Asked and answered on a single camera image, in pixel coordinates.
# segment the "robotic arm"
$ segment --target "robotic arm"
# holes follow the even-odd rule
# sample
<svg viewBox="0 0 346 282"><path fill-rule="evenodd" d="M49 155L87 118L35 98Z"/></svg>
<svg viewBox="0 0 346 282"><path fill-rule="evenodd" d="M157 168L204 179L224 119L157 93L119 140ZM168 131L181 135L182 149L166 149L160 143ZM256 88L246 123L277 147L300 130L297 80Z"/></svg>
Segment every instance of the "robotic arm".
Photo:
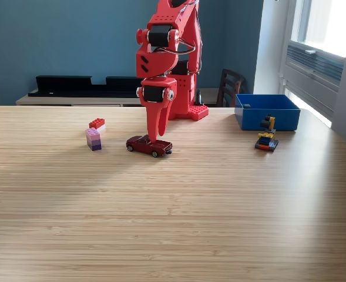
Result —
<svg viewBox="0 0 346 282"><path fill-rule="evenodd" d="M208 108L195 106L196 75L201 68L199 0L160 0L157 12L136 39L142 45L136 54L136 75L145 78L137 95L147 110L149 139L163 136L168 119L208 115ZM179 44L187 51L178 51ZM189 54L188 61L178 61Z"/></svg>

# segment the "dark wooden chair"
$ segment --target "dark wooden chair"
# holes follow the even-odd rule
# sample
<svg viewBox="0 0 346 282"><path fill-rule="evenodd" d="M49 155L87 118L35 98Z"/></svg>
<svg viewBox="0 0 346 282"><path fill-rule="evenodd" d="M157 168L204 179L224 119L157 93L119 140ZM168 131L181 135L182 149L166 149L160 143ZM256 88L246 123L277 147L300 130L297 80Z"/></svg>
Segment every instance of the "dark wooden chair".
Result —
<svg viewBox="0 0 346 282"><path fill-rule="evenodd" d="M244 81L245 78L238 73L229 69L223 69L216 106L223 108L225 100L226 107L234 108L236 106L236 94L240 93Z"/></svg>

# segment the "blue bin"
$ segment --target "blue bin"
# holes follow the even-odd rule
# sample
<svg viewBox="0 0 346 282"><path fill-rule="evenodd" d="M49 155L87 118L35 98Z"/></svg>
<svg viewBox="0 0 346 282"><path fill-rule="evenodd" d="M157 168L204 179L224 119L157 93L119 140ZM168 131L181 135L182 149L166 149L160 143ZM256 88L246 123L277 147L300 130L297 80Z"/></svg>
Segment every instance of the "blue bin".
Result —
<svg viewBox="0 0 346 282"><path fill-rule="evenodd" d="M261 121L276 118L276 130L295 131L301 110L285 95L236 95L236 118L242 130L261 130Z"/></svg>

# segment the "window frame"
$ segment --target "window frame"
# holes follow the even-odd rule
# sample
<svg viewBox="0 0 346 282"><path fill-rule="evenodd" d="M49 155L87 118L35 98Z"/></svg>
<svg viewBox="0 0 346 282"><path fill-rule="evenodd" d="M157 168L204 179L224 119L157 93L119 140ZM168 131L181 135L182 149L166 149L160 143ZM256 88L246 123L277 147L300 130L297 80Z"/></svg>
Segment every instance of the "window frame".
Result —
<svg viewBox="0 0 346 282"><path fill-rule="evenodd" d="M288 87L288 89L290 88L302 100L320 112L327 119L332 121L340 82L320 73L313 72L312 69L309 69L304 65L300 65L299 63L288 58L288 46L294 45L308 51L312 50L320 55L329 57L339 62L345 62L345 58L317 48L313 48L309 45L305 45L291 39L293 37L293 30L297 29L297 26L294 25L294 19L297 15L299 15L296 7L297 0L290 0L284 47L281 56L279 93L285 94L286 87ZM305 16L307 21L309 19L309 13L310 10L308 10L308 14Z"/></svg>

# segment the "toy car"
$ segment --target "toy car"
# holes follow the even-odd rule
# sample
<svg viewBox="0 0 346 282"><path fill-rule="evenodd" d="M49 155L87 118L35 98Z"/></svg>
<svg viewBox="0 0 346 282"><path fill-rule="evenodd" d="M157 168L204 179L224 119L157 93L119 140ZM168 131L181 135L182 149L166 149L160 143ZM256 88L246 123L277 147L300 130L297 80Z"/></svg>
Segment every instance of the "toy car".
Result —
<svg viewBox="0 0 346 282"><path fill-rule="evenodd" d="M153 157L170 155L173 148L173 144L170 142L157 140L155 143L152 143L148 135L132 137L127 140L126 146L127 150L130 152L135 150L137 152L150 154Z"/></svg>

